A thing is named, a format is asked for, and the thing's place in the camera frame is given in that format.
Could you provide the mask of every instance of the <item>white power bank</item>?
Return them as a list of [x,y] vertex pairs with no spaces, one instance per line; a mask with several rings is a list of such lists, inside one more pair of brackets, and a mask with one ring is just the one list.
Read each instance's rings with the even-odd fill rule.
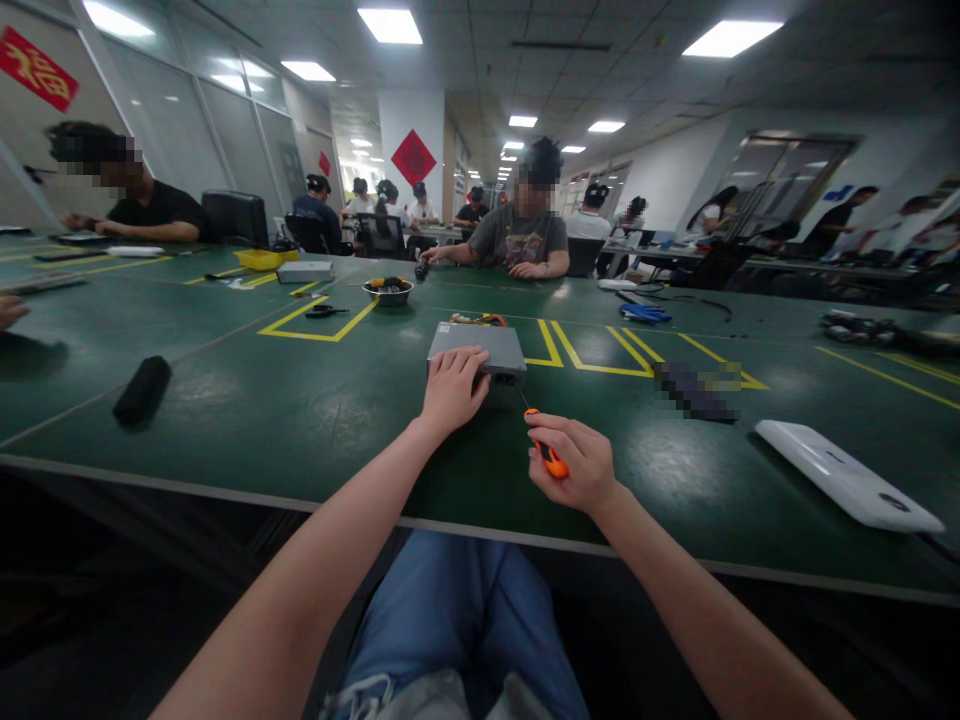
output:
[[761,420],[755,430],[864,525],[894,532],[945,531],[935,516],[813,428]]

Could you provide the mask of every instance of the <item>floor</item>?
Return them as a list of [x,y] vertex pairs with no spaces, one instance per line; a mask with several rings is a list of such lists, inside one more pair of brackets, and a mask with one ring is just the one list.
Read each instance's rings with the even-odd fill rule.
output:
[[[336,685],[366,598],[407,533],[391,537],[341,619],[304,718],[316,717],[324,694]],[[121,538],[100,540],[71,574],[58,576],[61,589],[74,588],[65,595],[75,629],[0,669],[5,720],[146,718],[233,603]],[[527,555],[554,591],[561,633],[595,717],[635,717],[636,708],[645,717],[716,717],[622,563],[543,549]],[[112,581],[95,593],[68,582],[92,576]],[[956,611],[723,581],[855,716],[956,717]],[[588,677],[598,663],[606,663],[602,674],[615,679],[612,687]]]

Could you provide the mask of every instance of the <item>red banner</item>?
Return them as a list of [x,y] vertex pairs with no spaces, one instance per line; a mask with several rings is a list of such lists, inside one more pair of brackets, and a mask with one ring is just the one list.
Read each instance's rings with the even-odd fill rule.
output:
[[62,67],[9,26],[0,35],[0,70],[60,112],[67,111],[80,89]]
[[410,185],[423,180],[437,164],[423,140],[413,130],[403,139],[390,159]]

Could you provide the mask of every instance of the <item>hand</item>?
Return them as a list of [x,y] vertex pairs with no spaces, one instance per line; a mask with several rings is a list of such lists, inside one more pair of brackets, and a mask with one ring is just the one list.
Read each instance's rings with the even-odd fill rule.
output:
[[113,220],[101,220],[93,230],[97,235],[127,235],[130,232],[130,226]]
[[0,295],[0,332],[13,325],[24,315],[30,313],[30,308],[23,301],[13,295]]
[[70,230],[86,230],[93,224],[93,218],[86,215],[77,215],[76,213],[61,213],[60,222],[66,225]]
[[582,422],[557,415],[536,413],[524,419],[533,425],[527,435],[552,447],[569,471],[557,480],[536,448],[530,448],[530,479],[548,498],[593,516],[616,495],[620,484],[613,474],[613,449],[607,438]]
[[546,265],[534,265],[533,263],[517,263],[510,268],[510,277],[518,280],[542,280],[547,276]]
[[420,253],[420,259],[426,260],[433,265],[438,260],[445,258],[453,247],[453,245],[437,245],[436,247],[427,248]]
[[437,353],[430,361],[427,391],[420,419],[432,432],[446,437],[466,425],[490,390],[490,376],[484,375],[473,389],[474,380],[490,353],[479,345]]

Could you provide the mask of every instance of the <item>red diamond decoration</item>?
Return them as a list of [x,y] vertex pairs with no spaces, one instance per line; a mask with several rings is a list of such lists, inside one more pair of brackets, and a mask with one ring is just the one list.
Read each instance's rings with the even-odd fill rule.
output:
[[423,144],[423,140],[414,130],[411,130],[403,139],[400,147],[397,148],[390,159],[393,160],[393,164],[397,166],[400,174],[411,185],[423,180],[437,164],[433,155],[427,150],[427,146]]

